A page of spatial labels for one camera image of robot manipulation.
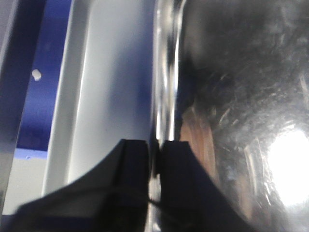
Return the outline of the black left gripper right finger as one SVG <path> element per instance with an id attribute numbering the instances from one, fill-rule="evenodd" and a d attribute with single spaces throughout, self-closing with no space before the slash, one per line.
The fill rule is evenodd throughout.
<path id="1" fill-rule="evenodd" d="M 164 232 L 254 231 L 215 186 L 187 142 L 164 142 L 158 167 Z"/>

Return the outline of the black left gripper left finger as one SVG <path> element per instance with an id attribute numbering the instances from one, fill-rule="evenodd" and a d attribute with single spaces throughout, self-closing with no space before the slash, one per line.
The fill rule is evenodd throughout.
<path id="1" fill-rule="evenodd" d="M 142 232 L 146 226 L 149 161 L 142 140 L 120 140 L 71 184 L 21 206 L 6 232 Z"/>

